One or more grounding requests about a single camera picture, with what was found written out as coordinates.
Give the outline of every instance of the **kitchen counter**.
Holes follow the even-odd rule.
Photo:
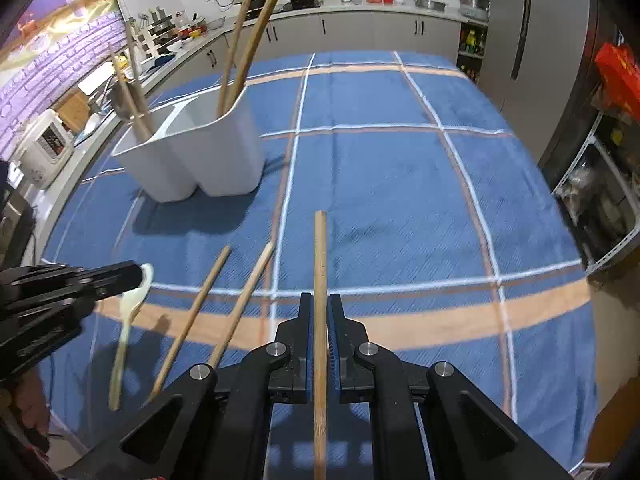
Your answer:
[[[368,4],[363,2],[360,5],[344,4],[340,0],[322,0],[321,7],[313,9],[291,10],[288,12],[279,12],[271,17],[271,21],[292,18],[294,16],[303,16],[306,14],[320,14],[326,12],[397,12],[401,14],[414,14],[417,16],[429,16],[432,18],[442,18],[459,23],[476,23],[465,16],[460,15],[456,7],[447,7],[444,12],[436,10],[421,9],[413,4],[386,6],[383,4]],[[203,50],[208,44],[223,34],[233,30],[235,17],[227,17],[224,25],[215,30],[209,30],[204,36],[194,38],[188,41],[182,48],[176,52],[176,57],[171,62],[160,67],[142,82],[142,89],[146,96],[156,89],[164,80],[166,80],[174,71],[185,63],[192,56]],[[251,27],[257,20],[247,20],[244,27]],[[112,112],[103,121],[96,132],[85,142],[78,146],[68,163],[62,169],[58,177],[53,181],[51,186],[46,190],[37,190],[27,182],[22,182],[19,186],[20,192],[33,206],[37,206],[35,211],[36,228],[34,231],[36,237],[36,258],[40,258],[42,251],[49,239],[49,235],[58,220],[60,213],[79,183],[82,175],[88,168],[91,161],[96,157],[104,143],[110,138],[111,134],[122,124],[120,118]],[[31,255],[33,254],[33,241],[27,247],[23,264],[31,263]]]

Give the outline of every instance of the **gray cabinet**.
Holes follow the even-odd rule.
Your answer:
[[[153,91],[151,98],[198,77],[213,73],[222,73],[228,46],[224,36],[206,44],[196,54],[182,63],[165,78]]]
[[[253,26],[242,29],[236,51],[236,62],[242,57],[253,30]],[[232,32],[227,33],[229,42],[232,34]],[[316,52],[321,36],[322,31],[315,14],[271,20],[260,38],[254,60],[262,61],[274,57]]]
[[[416,50],[442,56],[455,63],[460,44],[460,24],[452,20],[425,16],[418,20]]]
[[[377,50],[421,52],[452,62],[458,57],[458,22],[418,14],[374,12],[373,27],[373,46]]]
[[[373,13],[373,48],[414,52],[418,49],[421,16],[398,12]]]
[[[325,12],[316,15],[316,20],[322,33],[316,52],[373,48],[371,12]]]

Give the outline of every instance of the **white plastic spoon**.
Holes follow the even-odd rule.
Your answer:
[[[124,372],[124,359],[127,355],[127,345],[129,344],[129,333],[131,325],[142,308],[146,295],[151,288],[151,281],[154,277],[154,268],[151,264],[142,264],[142,282],[138,288],[128,290],[122,295],[120,300],[120,340],[116,350],[116,358],[113,361],[111,380],[109,381],[109,408],[112,412],[120,409],[120,391],[122,389],[122,374]]]

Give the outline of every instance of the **wooden chopstick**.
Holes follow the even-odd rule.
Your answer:
[[[142,121],[145,123],[146,129],[152,131],[154,129],[151,117],[149,116],[149,107],[146,105],[145,95],[142,92],[142,85],[140,84],[140,73],[138,72],[138,64],[136,63],[136,53],[133,50],[134,41],[133,34],[131,32],[131,23],[125,22],[125,31],[127,33],[127,47],[129,48],[129,60],[131,62],[131,69],[133,70],[133,86],[138,93],[138,103],[142,106],[140,113],[142,115]]]
[[[209,293],[209,290],[211,289],[211,287],[213,286],[213,283],[216,281],[218,275],[220,274],[222,267],[225,265],[226,259],[229,257],[229,254],[231,254],[231,246],[225,246],[220,252],[218,259],[213,264],[213,267],[211,267],[211,272],[207,276],[207,279],[204,280],[204,283],[202,284],[202,288],[198,292],[198,295],[196,296],[195,300],[193,300],[193,304],[189,309],[187,321],[182,327],[182,331],[180,332],[180,335],[174,339],[174,343],[171,345],[171,349],[169,350],[169,353],[164,358],[164,363],[162,363],[162,368],[160,368],[160,373],[158,374],[158,377],[156,377],[156,382],[154,383],[154,387],[151,389],[151,394],[149,395],[147,402],[152,401],[155,398],[155,396],[158,393],[160,393],[160,390],[162,390],[162,385],[166,380],[169,370],[171,370],[171,366],[173,366],[174,364],[175,358],[178,355],[178,352],[180,351],[180,347],[182,346],[182,343],[186,339],[187,334],[189,333],[189,330],[193,326],[193,322],[196,320],[196,316],[200,311],[200,307],[204,303],[204,300],[206,299],[207,294]]]
[[[129,86],[124,79],[124,75],[122,74],[122,70],[118,65],[118,60],[116,59],[116,55],[113,53],[111,49],[111,45],[109,45],[109,53],[111,55],[111,62],[113,63],[113,69],[116,71],[116,76],[118,77],[118,81],[120,82],[120,88],[122,89],[122,95],[124,97],[124,101],[129,108],[129,112],[133,115],[133,131],[136,135],[136,139],[138,142],[143,143],[147,142],[151,138],[151,133],[148,128],[143,123],[140,118],[140,114],[138,113],[138,109],[136,108],[136,102],[133,100],[131,92],[129,91]]]
[[[226,86],[229,83],[229,75],[231,74],[231,66],[234,63],[236,57],[236,50],[238,49],[238,40],[240,39],[240,33],[242,32],[242,24],[246,19],[246,12],[249,9],[251,0],[242,0],[240,6],[240,12],[238,12],[238,18],[236,19],[236,26],[234,27],[234,34],[231,38],[231,48],[226,55],[225,70],[222,73],[222,83],[220,86],[220,93],[218,94],[218,117],[222,117],[225,113],[225,101],[226,101]]]
[[[326,212],[314,225],[314,480],[326,477]]]
[[[209,366],[212,368],[216,368],[222,358],[222,355],[225,353],[226,347],[229,345],[231,338],[234,336],[234,332],[236,331],[236,327],[240,322],[240,318],[242,317],[242,313],[244,312],[244,308],[247,303],[251,299],[251,295],[254,293],[256,285],[258,285],[258,280],[260,279],[261,274],[264,272],[264,268],[267,266],[269,258],[271,258],[271,254],[273,254],[274,243],[268,242],[264,249],[262,250],[262,254],[258,258],[258,261],[255,264],[254,270],[251,271],[249,275],[249,279],[244,284],[244,288],[238,296],[238,300],[234,305],[233,310],[231,311],[231,315],[229,316],[229,325],[226,328],[225,335],[222,340],[216,345],[213,354],[209,358]]]
[[[269,18],[273,12],[273,7],[276,6],[277,1],[278,0],[266,1],[260,12],[260,16],[258,16],[258,21],[255,22],[255,25],[253,26],[249,43],[247,43],[244,54],[242,55],[242,60],[240,61],[240,66],[238,66],[238,71],[236,72],[236,80],[234,81],[231,92],[225,101],[225,113],[231,110],[236,99],[238,99],[242,88],[244,88],[246,76],[249,73],[251,63],[254,61],[255,51],[258,50],[260,38],[264,34],[264,29],[267,27],[267,23],[269,22]]]

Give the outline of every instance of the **white container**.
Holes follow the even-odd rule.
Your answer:
[[[45,110],[28,127],[12,159],[39,189],[47,189],[73,153],[73,136],[55,111]]]
[[[264,168],[260,133],[247,87],[217,119],[219,94],[219,89],[212,89],[186,102],[167,126],[166,139],[206,194],[247,194],[260,183]]]
[[[183,103],[163,106],[151,112],[156,134],[147,142],[138,144],[130,126],[113,150],[113,156],[136,179],[140,187],[156,202],[177,202],[190,197],[196,181],[172,152],[164,129],[172,116],[177,115]]]

